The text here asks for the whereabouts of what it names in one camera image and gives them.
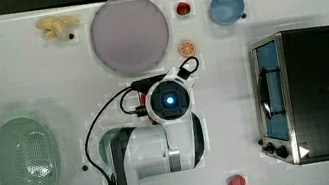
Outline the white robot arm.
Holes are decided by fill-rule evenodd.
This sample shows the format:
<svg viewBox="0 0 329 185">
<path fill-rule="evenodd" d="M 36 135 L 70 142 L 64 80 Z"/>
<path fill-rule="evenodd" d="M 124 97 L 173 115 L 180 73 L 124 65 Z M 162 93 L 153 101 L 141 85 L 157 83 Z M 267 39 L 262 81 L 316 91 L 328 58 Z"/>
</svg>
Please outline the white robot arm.
<svg viewBox="0 0 329 185">
<path fill-rule="evenodd" d="M 134 81 L 129 87 L 145 95 L 136 115 L 153 125 L 109 130 L 100 143 L 103 161 L 111 166 L 116 185 L 140 185 L 154 175 L 189 170 L 204 153 L 201 121 L 192 111 L 195 78 L 184 67 Z"/>
</svg>

